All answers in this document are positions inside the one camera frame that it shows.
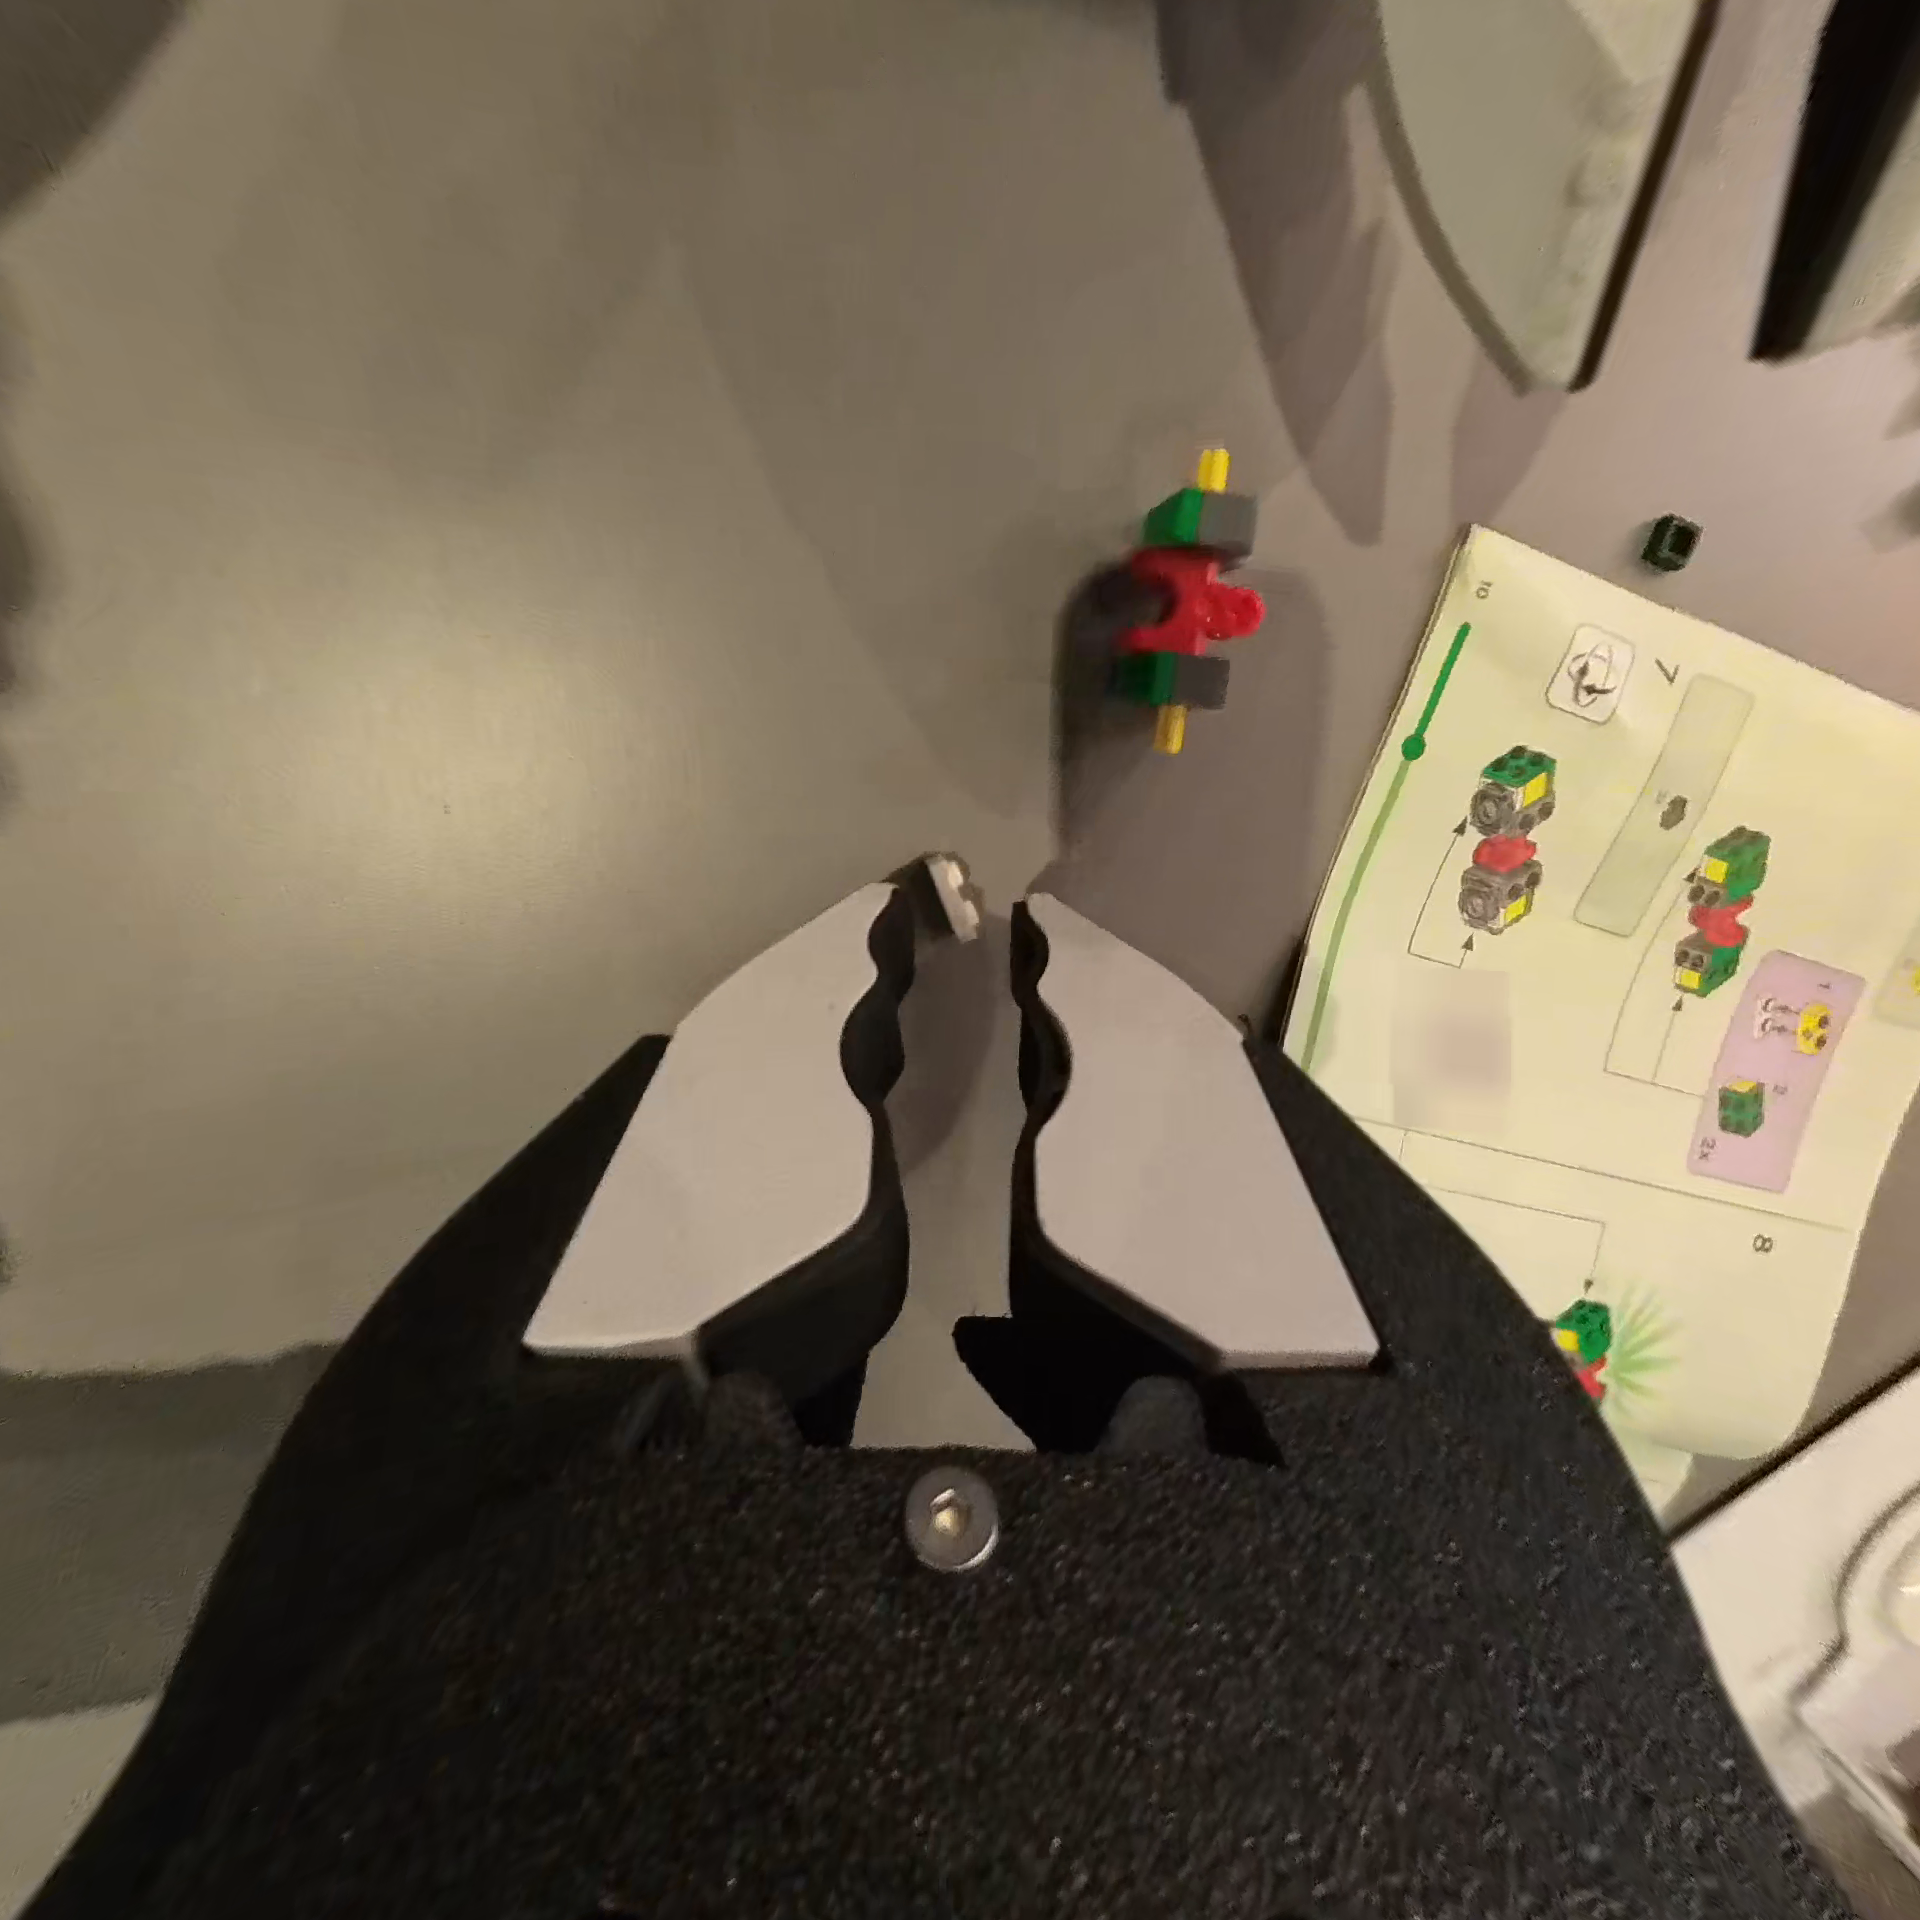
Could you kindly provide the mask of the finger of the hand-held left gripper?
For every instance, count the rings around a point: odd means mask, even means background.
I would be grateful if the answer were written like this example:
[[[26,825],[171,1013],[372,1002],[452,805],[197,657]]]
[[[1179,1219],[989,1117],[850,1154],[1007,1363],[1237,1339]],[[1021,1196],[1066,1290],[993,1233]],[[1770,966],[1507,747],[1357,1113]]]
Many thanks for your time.
[[[1835,3],[1822,28],[1751,340],[1793,362],[1916,324],[1917,4]]]
[[[1395,162],[1522,388],[1599,367],[1708,52],[1705,3],[1380,3]]]

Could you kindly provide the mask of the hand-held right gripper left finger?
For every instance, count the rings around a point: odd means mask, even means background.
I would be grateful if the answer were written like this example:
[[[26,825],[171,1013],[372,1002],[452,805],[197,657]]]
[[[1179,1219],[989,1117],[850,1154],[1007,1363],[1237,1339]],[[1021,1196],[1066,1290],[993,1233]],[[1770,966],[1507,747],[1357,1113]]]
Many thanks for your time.
[[[875,881],[764,949],[668,1038],[525,1331],[541,1361],[765,1381],[850,1438],[909,1275],[886,1113],[916,907]]]

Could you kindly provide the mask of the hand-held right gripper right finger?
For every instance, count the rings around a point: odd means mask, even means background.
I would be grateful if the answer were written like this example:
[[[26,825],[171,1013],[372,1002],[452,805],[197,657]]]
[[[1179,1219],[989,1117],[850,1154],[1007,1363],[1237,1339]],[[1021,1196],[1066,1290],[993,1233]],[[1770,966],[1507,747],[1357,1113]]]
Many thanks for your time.
[[[1055,895],[1015,913],[1006,1313],[955,1348],[1035,1451],[1090,1453],[1146,1385],[1175,1450],[1270,1453],[1254,1385],[1380,1353],[1242,1029]]]

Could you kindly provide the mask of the small white plate brick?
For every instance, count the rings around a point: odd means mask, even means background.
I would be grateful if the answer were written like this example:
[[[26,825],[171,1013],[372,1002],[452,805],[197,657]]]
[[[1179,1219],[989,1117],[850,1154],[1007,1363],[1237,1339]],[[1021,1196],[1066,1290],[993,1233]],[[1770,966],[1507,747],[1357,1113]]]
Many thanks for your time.
[[[908,902],[922,945],[974,945],[986,913],[969,863],[951,851],[909,858],[886,881]]]

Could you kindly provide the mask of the building instruction booklet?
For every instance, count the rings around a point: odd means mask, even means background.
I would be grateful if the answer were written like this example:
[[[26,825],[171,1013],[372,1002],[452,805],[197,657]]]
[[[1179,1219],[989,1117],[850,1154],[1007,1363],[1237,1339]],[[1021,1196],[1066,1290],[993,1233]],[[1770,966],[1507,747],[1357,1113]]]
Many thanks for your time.
[[[1673,1518],[1807,1414],[1916,1108],[1916,714],[1459,539],[1285,1050],[1499,1266]]]

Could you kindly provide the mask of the red green brick assembly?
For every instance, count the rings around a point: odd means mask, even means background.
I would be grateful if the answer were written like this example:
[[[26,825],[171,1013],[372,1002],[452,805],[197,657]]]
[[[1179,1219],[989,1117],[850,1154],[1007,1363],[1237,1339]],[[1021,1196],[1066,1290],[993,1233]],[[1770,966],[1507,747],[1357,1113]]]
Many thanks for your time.
[[[1179,758],[1193,717],[1223,710],[1230,652],[1263,627],[1263,595],[1244,579],[1257,515],[1234,487],[1230,446],[1199,446],[1188,476],[1141,513],[1125,551],[1089,585],[1095,694],[1141,717],[1158,757]]]

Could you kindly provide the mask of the white box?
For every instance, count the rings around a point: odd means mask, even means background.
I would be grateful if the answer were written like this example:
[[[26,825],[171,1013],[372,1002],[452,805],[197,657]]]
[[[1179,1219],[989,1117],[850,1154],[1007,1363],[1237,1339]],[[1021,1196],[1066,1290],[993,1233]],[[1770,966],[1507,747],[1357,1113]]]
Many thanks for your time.
[[[1917,1379],[1691,1523],[1676,1561],[1814,1852],[1863,1915],[1916,1915]]]

